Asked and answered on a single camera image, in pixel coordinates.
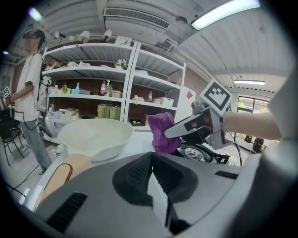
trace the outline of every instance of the metal shelving unit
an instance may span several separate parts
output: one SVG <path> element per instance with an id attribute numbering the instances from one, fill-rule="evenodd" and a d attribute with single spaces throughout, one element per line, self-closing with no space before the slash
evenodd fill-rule
<path id="1" fill-rule="evenodd" d="M 51 98 L 81 98 L 81 99 L 97 99 L 105 101 L 121 102 L 121 118 L 120 120 L 127 122 L 129 105 L 134 103 L 130 99 L 131 89 L 133 85 L 139 85 L 166 93 L 173 90 L 179 92 L 184 84 L 185 63 L 179 65 L 160 55 L 141 50 L 141 43 L 134 42 L 133 46 L 108 44 L 108 43 L 87 43 L 72 46 L 64 46 L 52 51 L 45 50 L 43 57 L 50 56 L 61 63 L 71 61 L 100 61 L 100 62 L 116 62 L 118 59 L 125 59 L 128 62 L 127 70 L 118 70 L 111 67 L 102 66 L 77 66 L 64 67 L 44 71 L 43 75 L 52 77 L 56 80 L 61 79 L 101 79 L 123 82 L 122 98 L 103 97 L 97 95 L 84 94 L 50 94 Z M 142 69 L 161 75 L 164 79 L 146 75 L 142 72 L 135 71 Z M 179 70 L 182 70 L 181 86 L 169 82 L 169 76 Z M 176 107 L 165 107 L 149 102 L 138 101 L 139 105 L 153 106 L 162 109 L 176 111 Z"/>

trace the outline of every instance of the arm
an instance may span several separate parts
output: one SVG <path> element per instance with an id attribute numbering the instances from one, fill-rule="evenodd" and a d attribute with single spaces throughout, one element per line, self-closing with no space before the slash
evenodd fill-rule
<path id="1" fill-rule="evenodd" d="M 6 105 L 15 102 L 17 99 L 25 97 L 27 94 L 34 90 L 34 87 L 39 85 L 40 73 L 41 73 L 41 56 L 40 54 L 35 54 L 30 62 L 28 73 L 26 75 L 26 82 L 24 88 L 20 91 L 14 93 L 9 98 L 6 98 Z"/>
<path id="2" fill-rule="evenodd" d="M 223 131 L 236 132 L 262 139 L 280 140 L 282 138 L 277 123 L 271 113 L 225 112 Z"/>

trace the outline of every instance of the black chair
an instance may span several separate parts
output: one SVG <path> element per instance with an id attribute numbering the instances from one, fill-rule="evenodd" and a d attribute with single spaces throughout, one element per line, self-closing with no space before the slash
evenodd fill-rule
<path id="1" fill-rule="evenodd" d="M 11 152 L 9 144 L 13 143 L 15 145 L 15 147 L 17 147 L 17 145 L 15 144 L 14 139 L 16 137 L 19 137 L 20 144 L 24 148 L 24 146 L 23 146 L 23 144 L 20 140 L 20 130 L 19 129 L 17 129 L 17 130 L 13 129 L 12 128 L 13 123 L 14 122 L 11 121 L 11 122 L 5 122 L 5 123 L 0 124 L 0 136 L 2 138 L 2 142 L 3 142 L 3 145 L 4 145 L 4 150 L 5 150 L 5 155 L 6 155 L 6 160 L 7 160 L 8 166 L 10 166 L 10 164 L 9 164 L 8 158 L 7 158 L 6 147 L 8 147 L 9 151 Z M 21 151 L 19 150 L 18 147 L 17 147 L 17 149 L 20 152 L 21 156 L 24 158 L 23 154 L 21 153 Z"/>

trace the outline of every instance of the ceiling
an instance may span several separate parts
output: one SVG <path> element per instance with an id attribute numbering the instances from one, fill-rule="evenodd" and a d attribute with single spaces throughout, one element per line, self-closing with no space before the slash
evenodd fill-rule
<path id="1" fill-rule="evenodd" d="M 241 88 L 276 92 L 293 69 L 296 59 L 275 20 L 263 8 L 220 20 L 201 31 L 190 23 L 227 0 L 49 0 L 35 8 L 42 14 L 37 22 L 28 16 L 11 42 L 9 64 L 25 56 L 23 33 L 28 29 L 46 32 L 46 45 L 58 43 L 54 32 L 67 37 L 88 30 L 100 38 L 106 29 L 152 46 L 187 66 L 204 80 L 216 78 L 227 88 L 233 79 L 263 80 L 265 86 Z M 126 8 L 154 15 L 169 22 L 168 29 L 140 20 L 103 16 L 107 7 Z"/>

